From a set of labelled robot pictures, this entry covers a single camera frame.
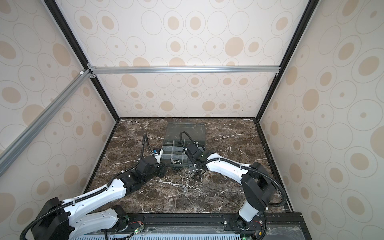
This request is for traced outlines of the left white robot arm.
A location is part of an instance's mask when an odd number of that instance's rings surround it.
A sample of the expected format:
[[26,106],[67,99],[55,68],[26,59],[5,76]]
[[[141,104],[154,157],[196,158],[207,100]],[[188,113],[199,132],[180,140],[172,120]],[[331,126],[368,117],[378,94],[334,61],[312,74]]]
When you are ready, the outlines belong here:
[[76,237],[115,227],[119,219],[126,217],[121,207],[113,207],[95,213],[94,210],[142,188],[154,177],[162,178],[166,165],[155,157],[141,159],[133,168],[116,174],[107,184],[80,196],[59,200],[48,200],[20,234],[25,240],[31,232],[35,240],[72,240]]

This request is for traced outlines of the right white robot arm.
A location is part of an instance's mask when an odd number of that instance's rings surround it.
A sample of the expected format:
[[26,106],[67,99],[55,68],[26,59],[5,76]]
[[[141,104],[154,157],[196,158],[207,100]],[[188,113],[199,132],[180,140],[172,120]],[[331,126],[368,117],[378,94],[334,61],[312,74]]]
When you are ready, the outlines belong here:
[[287,196],[282,186],[258,162],[241,164],[217,153],[200,150],[197,143],[184,147],[183,152],[196,169],[219,173],[242,186],[246,200],[238,211],[238,224],[248,226],[268,206],[279,207],[286,202]]

